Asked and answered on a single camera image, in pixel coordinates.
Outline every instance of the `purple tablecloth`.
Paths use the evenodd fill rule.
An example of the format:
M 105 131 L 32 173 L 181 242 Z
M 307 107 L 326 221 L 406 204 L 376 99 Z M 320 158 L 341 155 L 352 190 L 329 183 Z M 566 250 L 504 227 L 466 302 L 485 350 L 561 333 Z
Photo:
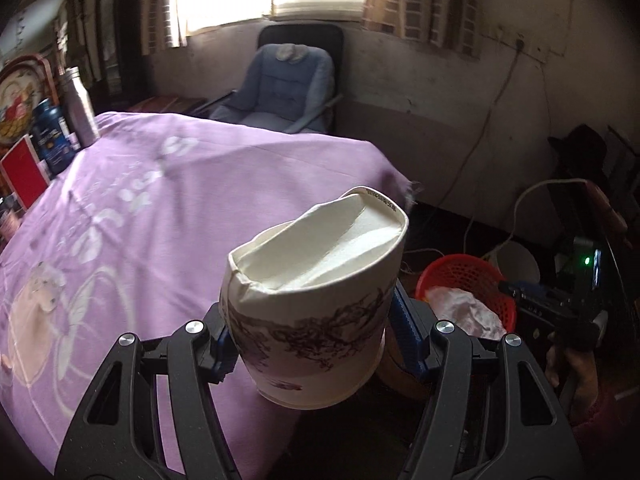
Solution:
M 226 254 L 357 185 L 404 203 L 407 180 L 371 144 L 177 115 L 108 113 L 103 138 L 29 211 L 0 256 L 0 402 L 53 471 L 71 416 L 123 332 L 171 334 L 217 301 Z M 181 470 L 159 387 L 167 463 Z M 298 413 L 242 362 L 212 387 L 245 479 L 262 478 Z

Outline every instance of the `silver screw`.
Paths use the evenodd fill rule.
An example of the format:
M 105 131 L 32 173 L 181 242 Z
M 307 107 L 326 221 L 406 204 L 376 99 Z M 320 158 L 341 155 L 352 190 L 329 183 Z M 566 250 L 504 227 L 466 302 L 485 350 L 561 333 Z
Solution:
M 453 323 L 450 321 L 439 321 L 436 323 L 436 330 L 438 332 L 442 332 L 443 334 L 450 334 L 455 330 L 456 327 L 453 326 Z
M 184 327 L 184 329 L 190 334 L 197 334 L 198 332 L 202 332 L 204 325 L 201 321 L 190 321 Z
M 504 342 L 509 346 L 520 346 L 522 344 L 522 339 L 517 334 L 507 334 L 504 337 Z
M 120 344 L 120 346 L 129 346 L 135 340 L 136 336 L 134 336 L 132 333 L 126 333 L 120 336 L 120 338 L 118 339 L 118 343 Z

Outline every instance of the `chair armrest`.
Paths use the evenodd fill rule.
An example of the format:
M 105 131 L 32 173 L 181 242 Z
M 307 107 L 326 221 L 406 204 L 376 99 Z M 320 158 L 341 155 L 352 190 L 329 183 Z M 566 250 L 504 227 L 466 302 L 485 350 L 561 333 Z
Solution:
M 218 108 L 223 102 L 225 102 L 235 93 L 236 91 L 232 90 L 231 92 L 228 92 L 222 97 L 218 97 L 216 99 L 211 99 L 209 101 L 206 101 L 204 104 L 198 106 L 197 108 L 194 108 L 191 112 L 189 112 L 189 115 L 192 117 L 198 117 L 201 119 L 208 119 L 211 113 L 213 112 L 213 110 Z
M 311 121 L 319 117 L 325 110 L 328 110 L 329 108 L 335 106 L 335 104 L 338 101 L 340 101 L 342 97 L 343 97 L 342 94 L 338 94 L 336 97 L 329 99 L 327 102 L 325 102 L 323 105 L 319 106 L 315 110 L 311 110 L 310 112 L 306 113 L 305 115 L 300 117 L 295 123 L 293 123 L 289 128 L 284 130 L 284 133 L 286 134 L 299 133 L 300 130 L 303 130 L 304 128 L 309 126 Z

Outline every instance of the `plaid curtain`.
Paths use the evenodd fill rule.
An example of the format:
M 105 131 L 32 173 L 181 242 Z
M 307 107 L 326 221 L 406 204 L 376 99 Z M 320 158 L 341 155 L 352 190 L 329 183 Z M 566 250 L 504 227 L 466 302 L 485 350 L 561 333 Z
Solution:
M 479 0 L 366 0 L 363 26 L 477 55 Z
M 185 23 L 177 0 L 142 0 L 142 54 L 185 46 Z

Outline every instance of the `blue bottle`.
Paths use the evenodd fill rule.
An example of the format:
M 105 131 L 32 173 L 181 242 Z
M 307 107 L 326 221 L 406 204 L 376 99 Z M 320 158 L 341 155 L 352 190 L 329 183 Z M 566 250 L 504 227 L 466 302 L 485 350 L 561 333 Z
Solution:
M 44 99 L 33 109 L 33 117 L 35 123 L 31 132 L 40 156 L 46 161 L 51 173 L 60 174 L 76 156 L 67 137 L 68 129 L 60 107 L 51 106 L 49 99 Z

